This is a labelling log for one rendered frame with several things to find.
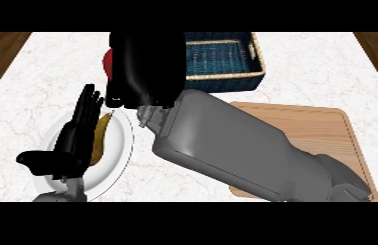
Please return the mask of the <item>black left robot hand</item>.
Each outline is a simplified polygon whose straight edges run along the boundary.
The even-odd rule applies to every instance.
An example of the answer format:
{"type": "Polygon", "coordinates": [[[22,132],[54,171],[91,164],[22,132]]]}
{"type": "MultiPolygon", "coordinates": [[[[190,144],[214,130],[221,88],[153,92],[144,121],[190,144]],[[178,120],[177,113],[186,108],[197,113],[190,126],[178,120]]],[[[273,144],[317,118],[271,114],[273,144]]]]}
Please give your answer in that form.
{"type": "Polygon", "coordinates": [[[78,178],[90,165],[94,130],[103,98],[94,85],[82,88],[70,120],[64,123],[51,151],[25,151],[16,162],[35,176],[51,175],[54,180],[78,178]]]}

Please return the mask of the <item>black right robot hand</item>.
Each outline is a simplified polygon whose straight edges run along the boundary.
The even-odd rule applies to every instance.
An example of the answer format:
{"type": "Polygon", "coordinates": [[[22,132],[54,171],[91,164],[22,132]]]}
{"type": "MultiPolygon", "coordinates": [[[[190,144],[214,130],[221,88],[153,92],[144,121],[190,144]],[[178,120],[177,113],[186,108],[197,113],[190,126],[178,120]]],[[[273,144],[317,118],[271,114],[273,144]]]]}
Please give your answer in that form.
{"type": "Polygon", "coordinates": [[[186,82],[183,32],[112,32],[109,47],[112,77],[106,85],[106,106],[171,108],[186,82]]]}

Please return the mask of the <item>red tomato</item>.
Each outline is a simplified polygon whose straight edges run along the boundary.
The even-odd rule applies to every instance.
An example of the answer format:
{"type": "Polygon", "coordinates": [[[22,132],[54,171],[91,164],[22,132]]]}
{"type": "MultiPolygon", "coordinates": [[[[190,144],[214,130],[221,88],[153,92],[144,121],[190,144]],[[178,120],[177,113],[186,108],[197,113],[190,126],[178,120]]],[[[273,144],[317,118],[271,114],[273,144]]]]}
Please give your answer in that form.
{"type": "Polygon", "coordinates": [[[112,48],[109,48],[103,55],[101,64],[107,81],[112,81],[112,48]]]}

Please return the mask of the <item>blue wicker basket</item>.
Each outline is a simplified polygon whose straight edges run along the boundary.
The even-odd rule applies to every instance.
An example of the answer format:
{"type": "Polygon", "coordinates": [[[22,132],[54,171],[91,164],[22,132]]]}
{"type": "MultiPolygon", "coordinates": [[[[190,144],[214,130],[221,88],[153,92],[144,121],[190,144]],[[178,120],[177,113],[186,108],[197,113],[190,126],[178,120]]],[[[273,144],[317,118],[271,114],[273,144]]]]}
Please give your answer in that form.
{"type": "Polygon", "coordinates": [[[265,75],[253,32],[186,32],[186,89],[252,91],[265,75]]]}

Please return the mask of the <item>wooden cutting board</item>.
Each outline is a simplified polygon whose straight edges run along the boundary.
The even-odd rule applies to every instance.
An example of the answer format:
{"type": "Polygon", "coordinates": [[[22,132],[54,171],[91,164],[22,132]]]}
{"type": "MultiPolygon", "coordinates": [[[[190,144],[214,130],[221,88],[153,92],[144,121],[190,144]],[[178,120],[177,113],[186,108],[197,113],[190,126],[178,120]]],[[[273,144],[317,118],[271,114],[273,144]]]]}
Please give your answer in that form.
{"type": "Polygon", "coordinates": [[[279,128],[292,145],[311,154],[327,154],[357,173],[378,202],[378,190],[348,116],[338,108],[231,102],[231,105],[279,128]]]}

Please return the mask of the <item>brown banana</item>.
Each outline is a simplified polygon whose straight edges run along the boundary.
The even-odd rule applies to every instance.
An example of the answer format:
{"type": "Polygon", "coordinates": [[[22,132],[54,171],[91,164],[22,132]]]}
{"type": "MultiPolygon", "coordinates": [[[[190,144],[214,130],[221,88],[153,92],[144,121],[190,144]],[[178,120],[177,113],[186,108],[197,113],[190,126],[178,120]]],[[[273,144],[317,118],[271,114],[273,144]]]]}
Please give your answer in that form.
{"type": "Polygon", "coordinates": [[[107,124],[112,118],[113,111],[106,113],[101,118],[97,120],[97,125],[94,129],[94,141],[92,141],[92,150],[91,150],[91,159],[90,159],[90,166],[94,166],[103,156],[103,148],[104,148],[104,134],[107,124]]]}

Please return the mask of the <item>white plate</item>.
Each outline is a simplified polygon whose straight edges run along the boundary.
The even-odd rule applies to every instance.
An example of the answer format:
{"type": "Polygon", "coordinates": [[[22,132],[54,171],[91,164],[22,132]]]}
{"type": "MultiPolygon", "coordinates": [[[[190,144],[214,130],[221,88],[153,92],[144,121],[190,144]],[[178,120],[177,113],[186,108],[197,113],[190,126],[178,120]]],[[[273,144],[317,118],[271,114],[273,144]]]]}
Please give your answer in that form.
{"type": "MultiPolygon", "coordinates": [[[[107,113],[112,113],[112,117],[104,132],[101,159],[94,166],[88,167],[82,176],[84,193],[88,201],[100,197],[116,183],[126,168],[132,152],[134,136],[128,116],[122,113],[121,109],[101,107],[100,117],[107,113]]],[[[70,120],[70,117],[72,111],[63,115],[50,127],[36,150],[53,150],[60,129],[70,120]]],[[[60,181],[53,180],[51,175],[33,176],[32,179],[38,193],[66,190],[66,185],[60,181]]]]}

